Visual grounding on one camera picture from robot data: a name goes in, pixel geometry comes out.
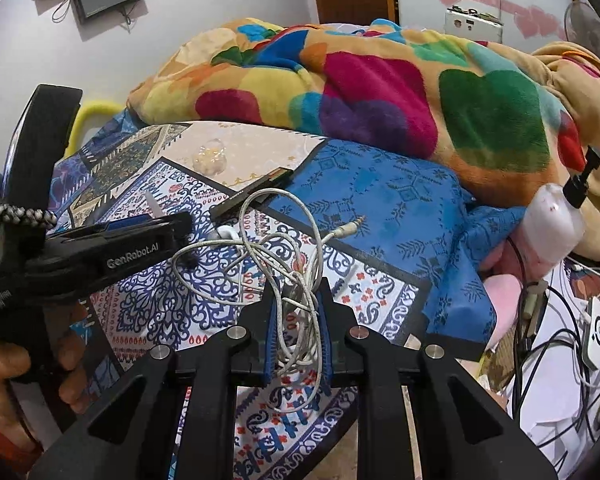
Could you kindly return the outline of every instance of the blue patterned fabric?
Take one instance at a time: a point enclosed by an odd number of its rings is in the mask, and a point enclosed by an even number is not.
[[[49,209],[57,213],[74,199],[82,187],[90,183],[91,168],[146,124],[126,108],[107,122],[75,155],[58,162],[49,190]]]
[[[443,166],[342,140],[325,144],[287,189],[321,230],[364,215],[359,232],[344,242],[431,282],[424,316],[408,319],[410,333],[487,343],[496,316],[475,269],[524,208],[478,206]],[[288,200],[270,207],[305,222]]]

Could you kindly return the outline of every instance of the black spray nozzle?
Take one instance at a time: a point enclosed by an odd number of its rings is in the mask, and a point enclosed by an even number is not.
[[[589,191],[587,179],[589,178],[589,175],[592,171],[597,170],[600,167],[600,150],[593,146],[589,146],[585,159],[587,163],[582,173],[573,175],[562,188],[562,192],[564,193],[567,202],[576,209],[580,209],[584,199],[587,197],[587,192]]]

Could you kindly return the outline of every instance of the tangled cables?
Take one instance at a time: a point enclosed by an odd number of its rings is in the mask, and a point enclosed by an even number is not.
[[[313,231],[315,240],[315,250],[308,259],[307,264],[302,264],[301,250],[298,243],[286,233],[270,233],[257,242],[250,241],[247,237],[245,228],[245,215],[249,204],[259,196],[277,194],[285,196],[295,202],[302,212],[307,216],[309,224]],[[238,238],[221,240],[202,240],[191,245],[188,245],[173,255],[171,259],[171,267],[177,279],[186,286],[193,294],[199,298],[204,298],[207,301],[212,301],[217,304],[233,306],[237,309],[236,319],[239,309],[249,303],[242,300],[242,292],[245,288],[262,293],[263,287],[250,285],[242,282],[242,270],[244,261],[247,257],[251,257],[256,266],[263,273],[266,280],[273,289],[274,300],[276,302],[276,319],[277,319],[277,338],[278,338],[278,362],[276,375],[284,376],[308,368],[315,369],[315,384],[311,394],[302,405],[284,410],[276,408],[280,413],[292,413],[307,407],[315,398],[320,387],[322,379],[322,339],[320,336],[320,325],[318,323],[318,300],[315,296],[316,291],[322,280],[322,267],[324,263],[324,255],[322,247],[332,238],[345,238],[354,234],[360,224],[364,221],[364,217],[357,218],[353,222],[349,222],[329,232],[324,238],[320,235],[320,230],[315,222],[314,216],[311,214],[307,206],[295,195],[283,189],[267,188],[254,192],[247,200],[244,201],[238,215],[238,227],[240,235]],[[276,256],[266,243],[275,238],[281,238],[289,243],[293,250],[295,258],[294,270],[285,260]],[[238,248],[238,258],[226,266],[222,272],[226,276],[229,270],[238,266],[237,279],[230,281],[238,285],[239,301],[228,301],[220,298],[214,298],[210,294],[203,292],[191,285],[184,279],[178,270],[178,260],[183,254],[191,251],[200,250],[202,248],[212,248],[216,246],[234,246]],[[275,279],[274,273],[282,277],[285,289],[283,295],[281,287]],[[288,314],[293,313],[298,320],[298,336],[295,342],[288,343],[285,340],[284,320]]]

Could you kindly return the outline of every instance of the human hand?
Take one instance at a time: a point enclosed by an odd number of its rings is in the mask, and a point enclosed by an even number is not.
[[[76,304],[70,322],[75,323],[86,316],[85,308]],[[60,385],[58,394],[76,413],[82,413],[89,405],[89,397],[84,393],[87,377],[80,364],[83,354],[84,342],[72,330],[58,342],[58,362],[70,372]],[[30,366],[29,353],[24,348],[0,342],[0,433],[23,451],[33,451],[36,443],[20,423],[7,390],[7,380],[24,374]]]

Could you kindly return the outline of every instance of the black cable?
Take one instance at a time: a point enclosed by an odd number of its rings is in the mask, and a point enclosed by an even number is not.
[[[58,10],[62,9],[62,7],[64,6],[64,4],[66,4],[67,2],[69,2],[71,0],[62,0],[62,2],[60,3],[60,5],[58,5],[56,7],[56,10],[54,10],[54,13],[51,15],[51,21],[54,23],[60,23],[62,22],[67,14],[69,13],[69,9],[71,8],[71,5],[67,5],[66,9],[64,10],[64,12],[60,15],[60,16],[56,16],[56,13],[58,12]]]
[[[567,302],[566,298],[560,293],[560,291],[556,290],[551,285],[547,286],[547,290],[551,291],[558,297],[558,299],[562,302],[564,307],[567,309],[569,316],[571,317],[571,322],[573,323],[573,327],[576,331],[576,334],[578,335],[578,341],[580,343],[580,349],[578,350],[578,353],[577,353],[578,368],[580,369],[580,373],[582,375],[584,375],[584,379],[588,383],[589,379],[590,379],[589,368],[587,368],[587,366],[585,366],[584,362],[582,362],[582,346],[584,345],[584,343],[582,341],[582,336],[580,335],[580,330],[578,328],[578,322],[576,321],[576,317],[573,314],[573,311],[571,310],[571,305]],[[586,406],[589,403],[589,396],[590,396],[589,388],[584,384],[580,384],[580,400],[581,400],[583,406]],[[596,439],[593,434],[593,429],[591,428],[591,421],[589,420],[588,410],[584,411],[584,418],[582,420],[580,420],[580,422],[576,426],[577,431],[580,430],[583,422],[587,423],[587,431],[589,431],[589,436],[591,437],[591,440],[593,442],[595,442]]]
[[[131,8],[129,9],[129,12],[126,12],[125,7],[123,6],[122,9],[118,9],[118,12],[120,14],[122,14],[122,16],[124,17],[126,24],[127,25],[131,25],[131,13],[134,11],[134,9],[136,8],[136,5],[138,4],[138,2],[134,3]]]
[[[588,406],[586,406],[585,411],[588,412],[591,408],[593,408],[595,403],[598,402],[599,400],[600,400],[600,393],[596,396],[595,399],[593,399],[591,401],[591,403]],[[562,430],[556,436],[552,436],[549,440],[545,440],[542,444],[538,444],[538,449],[542,449],[544,446],[548,446],[549,444],[555,442],[561,436],[563,436],[565,433],[567,433],[568,431],[571,431],[576,425],[577,425],[577,420],[575,422],[573,422],[572,424],[568,425],[564,430]]]
[[[564,341],[562,339],[557,339],[557,337],[560,336],[560,335],[562,335],[563,333],[571,335],[574,339],[576,337],[576,335],[573,332],[573,330],[569,330],[568,328],[561,328],[560,330],[558,330],[557,332],[555,332],[546,342],[544,342],[541,345],[538,345],[536,348],[534,348],[532,350],[532,352],[528,355],[527,359],[529,359],[537,350],[542,349],[542,351],[540,352],[540,355],[538,356],[538,359],[536,360],[536,362],[534,364],[533,369],[531,370],[531,373],[529,374],[529,378],[526,381],[525,389],[522,392],[522,396],[520,397],[520,403],[516,406],[516,410],[517,410],[516,415],[518,417],[520,416],[520,411],[522,410],[522,404],[525,401],[526,394],[528,393],[529,388],[531,386],[531,382],[532,382],[533,378],[535,377],[536,372],[538,371],[538,367],[540,366],[540,363],[542,362],[542,358],[546,354],[546,351],[551,347],[552,344],[557,344],[557,345],[562,345],[562,346],[568,346],[569,348],[573,347],[573,344],[571,342]]]
[[[513,242],[512,238],[510,236],[507,236],[507,242],[509,243],[509,245],[511,245],[511,248],[513,249],[513,252],[516,255],[516,258],[518,259],[518,264],[520,265],[520,274],[522,276],[522,283],[526,284],[526,270],[525,270],[525,263],[522,259],[522,255],[520,254],[520,250],[518,250],[518,248],[516,247],[515,243]],[[520,338],[522,337],[522,311],[524,309],[524,301],[526,298],[526,294],[524,294],[524,292],[526,291],[526,285],[524,287],[524,290],[522,290],[520,292],[520,296],[518,298],[518,312],[517,312],[517,316],[516,316],[516,330],[514,332],[513,335],[513,367],[514,367],[514,373],[515,373],[515,384],[514,384],[514,388],[513,388],[513,400],[512,400],[512,405],[513,406],[517,406],[520,403],[520,397],[522,395],[522,367],[520,365]]]
[[[560,460],[558,460],[558,462],[555,463],[554,469],[555,469],[556,473],[560,473],[560,471],[562,470],[564,463],[567,461],[568,454],[569,454],[569,452],[565,451],[564,454],[560,457]]]

